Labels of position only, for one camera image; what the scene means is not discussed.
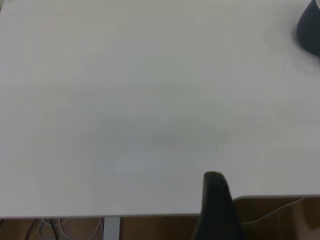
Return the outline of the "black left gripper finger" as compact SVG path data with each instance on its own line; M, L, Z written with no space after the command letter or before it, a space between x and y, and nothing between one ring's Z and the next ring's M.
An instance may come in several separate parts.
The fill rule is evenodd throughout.
M224 175L208 171L203 177L202 205L193 240L246 238Z

